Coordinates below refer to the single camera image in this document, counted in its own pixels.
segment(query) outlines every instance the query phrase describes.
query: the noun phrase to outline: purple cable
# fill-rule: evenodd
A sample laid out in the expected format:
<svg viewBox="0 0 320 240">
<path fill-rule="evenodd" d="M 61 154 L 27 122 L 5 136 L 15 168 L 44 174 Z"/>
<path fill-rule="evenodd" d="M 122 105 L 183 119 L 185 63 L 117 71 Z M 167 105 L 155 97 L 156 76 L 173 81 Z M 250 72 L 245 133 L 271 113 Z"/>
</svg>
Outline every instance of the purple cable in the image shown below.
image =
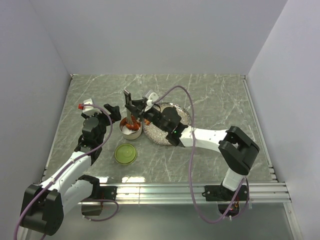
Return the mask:
<svg viewBox="0 0 320 240">
<path fill-rule="evenodd" d="M 176 86 L 173 86 L 172 88 L 170 88 L 163 96 L 161 96 L 160 98 L 158 98 L 156 101 L 153 101 L 152 103 L 153 104 L 156 104 L 158 102 L 160 102 L 165 96 L 167 96 L 173 89 L 176 89 L 176 88 L 180 88 L 182 89 L 186 95 L 188 96 L 189 98 L 189 101 L 190 101 L 190 107 L 191 107 L 191 111 L 192 111 L 192 116 L 191 116 L 191 127 L 194 128 L 194 125 L 195 125 L 195 109 L 194 109 L 194 104 L 192 102 L 192 99 L 191 99 L 191 96 L 190 96 L 190 93 L 188 92 L 188 90 L 186 88 L 184 88 L 183 86 L 181 85 L 176 85 Z M 247 185 L 247 192 L 248 192 L 248 195 L 247 195 L 247 198 L 246 198 L 246 202 L 245 202 L 245 205 L 243 207 L 243 209 L 236 215 L 236 216 L 239 216 L 240 214 L 243 213 L 243 211 L 247 208 L 247 205 L 248 205 L 248 201 L 250 199 L 249 197 L 249 182 L 247 180 L 246 177 L 244 177 L 242 179 L 242 181 L 240 182 L 238 188 L 236 189 L 232 199 L 231 199 L 231 202 L 230 204 L 228 205 L 227 209 L 224 211 L 224 213 L 215 221 L 212 221 L 208 218 L 206 218 L 202 212 L 200 211 L 197 203 L 196 203 L 196 198 L 195 198 L 195 194 L 194 194 L 194 189 L 193 189 L 193 186 L 192 186 L 192 162 L 193 162 L 193 159 L 194 159 L 194 154 L 195 154 L 195 151 L 196 151 L 196 136 L 195 136 L 195 132 L 194 130 L 192 130 L 192 139 L 193 139 L 193 144 L 192 144 L 192 151 L 191 151 L 191 156 L 190 156 L 190 161 L 189 161 L 189 170 L 188 170 L 188 178 L 189 178 L 189 188 L 190 188 L 190 193 L 191 193 L 191 198 L 192 198 L 192 202 L 193 202 L 193 206 L 196 210 L 196 212 L 198 213 L 199 217 L 204 220 L 206 223 L 209 223 L 209 224 L 216 224 L 218 222 L 220 222 L 226 215 L 227 213 L 229 212 L 229 209 L 230 207 L 232 206 L 234 200 L 236 199 L 237 197 L 237 194 L 242 186 L 242 184 L 244 183 L 244 181 L 246 181 L 246 185 Z"/>
<path fill-rule="evenodd" d="M 60 176 L 72 165 L 74 164 L 76 161 L 78 161 L 79 159 L 83 158 L 84 156 L 87 156 L 91 153 L 93 153 L 94 151 L 98 150 L 99 148 L 101 148 L 110 138 L 111 136 L 111 133 L 112 133 L 112 129 L 113 129 L 113 123 L 112 123 L 112 119 L 111 117 L 109 116 L 109 114 L 106 112 L 106 110 L 104 110 L 102 107 L 100 106 L 97 106 L 97 105 L 94 105 L 94 104 L 82 104 L 83 107 L 94 107 L 96 109 L 99 109 L 101 112 L 103 112 L 107 118 L 109 119 L 109 122 L 110 122 L 110 132 L 108 134 L 108 136 L 106 137 L 106 139 L 103 141 L 103 143 L 101 143 L 99 146 L 97 146 L 96 148 L 84 153 L 84 154 L 81 154 L 80 156 L 76 157 L 74 159 L 74 161 L 72 162 L 69 162 L 66 166 L 64 166 L 63 169 L 61 169 L 61 171 L 55 176 L 54 179 L 58 179 L 60 178 Z M 26 208 L 23 210 L 23 212 L 21 213 L 20 217 L 19 217 L 19 220 L 18 220 L 18 223 L 16 224 L 15 226 L 15 229 L 14 229 L 14 233 L 13 233 L 13 240 L 18 240 L 18 229 L 19 229 L 19 226 L 20 226 L 20 223 L 22 222 L 22 220 L 24 219 L 27 211 L 31 208 L 31 206 L 38 200 L 38 198 L 46 191 L 48 190 L 54 183 L 53 182 L 50 182 L 46 187 L 44 187 L 32 200 L 31 202 L 26 206 Z"/>
<path fill-rule="evenodd" d="M 108 216 L 106 218 L 103 218 L 103 219 L 92 219 L 92 218 L 87 217 L 87 216 L 84 217 L 85 219 L 88 219 L 88 220 L 90 220 L 92 222 L 103 222 L 103 221 L 109 220 L 109 219 L 113 218 L 117 214 L 117 212 L 119 210 L 119 204 L 116 201 L 109 200 L 109 199 L 84 199 L 83 202 L 108 202 L 108 203 L 114 203 L 116 205 L 116 210 L 114 211 L 114 213 L 111 216 Z"/>
</svg>

